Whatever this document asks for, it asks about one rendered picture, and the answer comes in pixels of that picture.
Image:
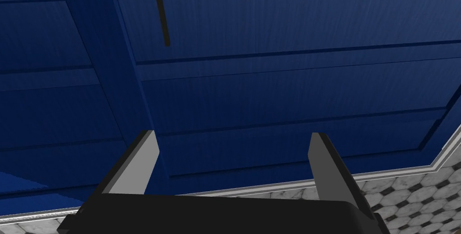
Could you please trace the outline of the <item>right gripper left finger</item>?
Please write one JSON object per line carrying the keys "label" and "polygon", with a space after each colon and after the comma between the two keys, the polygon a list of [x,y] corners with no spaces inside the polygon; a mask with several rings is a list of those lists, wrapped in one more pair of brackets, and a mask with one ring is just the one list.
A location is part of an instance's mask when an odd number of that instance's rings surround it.
{"label": "right gripper left finger", "polygon": [[96,187],[94,194],[144,194],[158,156],[154,131],[141,131]]}

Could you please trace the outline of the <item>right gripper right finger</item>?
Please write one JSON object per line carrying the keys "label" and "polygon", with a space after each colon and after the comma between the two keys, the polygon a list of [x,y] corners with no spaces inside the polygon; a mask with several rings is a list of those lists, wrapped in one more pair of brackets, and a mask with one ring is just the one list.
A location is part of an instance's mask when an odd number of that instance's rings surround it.
{"label": "right gripper right finger", "polygon": [[348,202],[374,219],[369,203],[326,133],[312,133],[308,160],[320,200]]}

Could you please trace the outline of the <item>blue panelled door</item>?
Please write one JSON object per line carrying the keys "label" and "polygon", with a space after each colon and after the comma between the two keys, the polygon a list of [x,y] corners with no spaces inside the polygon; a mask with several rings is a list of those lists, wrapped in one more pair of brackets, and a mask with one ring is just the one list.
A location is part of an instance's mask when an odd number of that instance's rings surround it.
{"label": "blue panelled door", "polygon": [[148,194],[438,170],[461,130],[461,0],[0,0],[0,216],[87,200],[141,131]]}

